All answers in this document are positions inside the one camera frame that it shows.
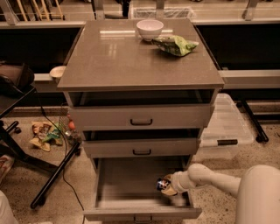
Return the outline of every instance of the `gray cabinet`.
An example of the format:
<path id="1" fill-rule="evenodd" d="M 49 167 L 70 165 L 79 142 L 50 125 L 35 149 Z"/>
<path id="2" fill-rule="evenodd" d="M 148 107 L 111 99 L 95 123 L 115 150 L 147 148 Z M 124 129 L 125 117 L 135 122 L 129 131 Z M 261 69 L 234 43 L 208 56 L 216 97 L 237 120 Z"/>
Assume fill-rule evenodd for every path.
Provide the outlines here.
<path id="1" fill-rule="evenodd" d="M 147 223 L 201 213 L 191 195 L 166 197 L 156 183 L 187 167 L 223 81 L 190 21 L 162 21 L 199 46 L 174 58 L 142 41 L 135 20 L 90 21 L 59 82 L 97 175 L 93 207 L 84 212 L 90 221 Z"/>

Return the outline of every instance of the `cable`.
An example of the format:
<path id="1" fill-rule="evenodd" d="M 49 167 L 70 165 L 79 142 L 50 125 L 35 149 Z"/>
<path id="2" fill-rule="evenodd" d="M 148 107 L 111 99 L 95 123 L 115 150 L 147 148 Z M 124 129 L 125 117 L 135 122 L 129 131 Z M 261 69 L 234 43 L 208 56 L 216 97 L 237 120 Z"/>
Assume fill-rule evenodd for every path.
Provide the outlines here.
<path id="1" fill-rule="evenodd" d="M 45 117 L 46 120 L 48 120 L 48 121 L 59 131 L 60 135 L 63 137 L 64 143 L 65 143 L 65 157 L 66 157 L 66 156 L 67 156 L 67 140 L 66 140 L 64 134 L 62 133 L 62 131 L 60 130 L 60 128 L 57 127 L 57 125 L 56 125 L 55 123 L 53 123 L 53 121 L 51 121 L 51 120 L 47 117 L 46 112 L 45 112 L 45 110 L 44 110 L 44 108 L 43 108 L 43 106 L 42 106 L 42 102 L 41 102 L 41 100 L 40 100 L 40 98 L 39 98 L 39 94 L 38 94 L 37 90 L 35 91 L 35 93 L 36 93 L 36 95 L 37 95 L 37 97 L 38 97 L 38 102 L 39 102 L 39 106 L 40 106 L 42 115 Z M 65 168 L 63 168 L 62 178 L 63 178 L 64 182 L 67 183 L 67 184 L 72 188 L 73 193 L 74 193 L 76 199 L 78 200 L 78 203 L 80 204 L 80 207 L 81 207 L 82 211 L 84 211 L 84 210 L 85 210 L 85 209 L 84 209 L 84 206 L 81 204 L 81 201 L 80 201 L 80 198 L 79 198 L 77 192 L 75 191 L 74 187 L 73 187 L 68 181 L 66 181 L 66 179 L 65 179 Z M 83 219 L 82 219 L 82 224 L 84 224 L 84 223 L 85 223 L 85 215 L 83 215 Z"/>

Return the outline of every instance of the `white bowl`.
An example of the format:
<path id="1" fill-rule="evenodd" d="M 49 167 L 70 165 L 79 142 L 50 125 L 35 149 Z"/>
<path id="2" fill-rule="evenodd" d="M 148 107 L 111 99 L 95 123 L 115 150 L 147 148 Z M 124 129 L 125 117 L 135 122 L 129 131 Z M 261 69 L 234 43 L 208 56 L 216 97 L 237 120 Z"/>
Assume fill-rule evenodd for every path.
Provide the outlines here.
<path id="1" fill-rule="evenodd" d="M 66 69 L 66 66 L 56 66 L 54 67 L 51 72 L 50 72 L 50 75 L 53 77 L 53 78 L 61 78 L 64 71 Z"/>
<path id="2" fill-rule="evenodd" d="M 136 27 L 144 40 L 151 41 L 161 34 L 164 24 L 156 19 L 145 19 L 139 21 Z"/>

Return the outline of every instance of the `floor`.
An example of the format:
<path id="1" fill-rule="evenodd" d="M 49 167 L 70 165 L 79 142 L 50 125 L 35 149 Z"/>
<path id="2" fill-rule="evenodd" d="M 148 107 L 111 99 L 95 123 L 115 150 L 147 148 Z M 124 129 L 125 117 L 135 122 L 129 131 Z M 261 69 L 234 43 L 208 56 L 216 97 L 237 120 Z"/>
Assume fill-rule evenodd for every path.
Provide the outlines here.
<path id="1" fill-rule="evenodd" d="M 116 12 L 120 10 L 120 5 L 115 1 L 105 1 L 105 11 Z M 245 8 L 245 0 L 204 0 L 200 3 L 187 2 L 192 6 L 196 18 L 239 18 Z M 279 2 L 261 1 L 258 4 L 256 15 L 261 17 L 275 17 L 279 13 Z M 61 4 L 61 9 L 66 20 L 84 20 L 93 19 L 91 4 L 81 0 L 65 0 Z M 280 111 L 279 102 L 260 102 L 251 103 L 255 111 Z M 45 108 L 46 115 L 52 121 L 57 122 L 61 117 L 61 108 Z M 241 115 L 245 123 L 249 126 L 253 136 L 256 130 L 248 118 L 243 108 L 240 108 Z M 13 134 L 16 141 L 22 146 L 25 153 L 34 157 L 43 159 L 47 162 L 58 165 L 65 156 L 65 147 L 52 145 L 51 151 L 46 152 L 34 147 L 29 141 L 32 139 L 32 121 L 46 121 L 39 110 L 34 108 L 17 108 L 4 119 L 5 125 L 11 124 L 14 120 L 19 121 L 19 127 L 22 133 Z M 242 174 L 253 165 L 271 165 L 280 169 L 280 125 L 263 123 L 262 128 L 269 137 L 267 143 L 258 143 L 239 146 L 239 153 L 232 159 L 216 158 L 200 161 L 210 169 L 241 177 Z M 49 175 L 36 170 L 27 164 L 16 161 L 13 168 L 5 178 L 0 189 L 6 194 L 10 201 L 10 206 L 20 224 L 35 224 L 38 222 L 55 224 L 79 224 L 83 222 L 82 209 L 91 209 L 93 207 L 93 194 L 95 184 L 95 172 L 90 160 L 87 158 L 83 149 L 79 156 L 74 156 L 66 166 L 66 169 L 59 176 L 53 187 L 46 195 L 46 201 L 43 206 L 36 209 L 30 209 L 34 197 L 39 193 L 41 187 L 47 181 Z M 235 204 L 236 200 L 220 190 L 207 186 L 201 189 L 191 190 L 193 205 L 202 208 L 202 214 L 196 220 L 162 220 L 153 221 L 154 224 L 211 224 L 211 223 L 235 223 Z M 115 221 L 106 222 L 106 224 L 132 224 L 133 221 Z"/>

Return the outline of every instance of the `cabinet top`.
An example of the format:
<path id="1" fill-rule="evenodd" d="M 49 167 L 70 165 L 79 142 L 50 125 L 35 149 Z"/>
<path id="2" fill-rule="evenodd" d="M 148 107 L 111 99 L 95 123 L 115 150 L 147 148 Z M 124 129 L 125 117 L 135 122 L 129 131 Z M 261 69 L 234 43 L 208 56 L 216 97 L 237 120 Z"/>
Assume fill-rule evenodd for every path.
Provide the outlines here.
<path id="1" fill-rule="evenodd" d="M 139 20 L 87 21 L 66 70 L 62 91 L 222 88 L 207 49 L 188 19 L 160 19 L 162 36 L 179 35 L 199 45 L 184 57 L 142 40 Z"/>

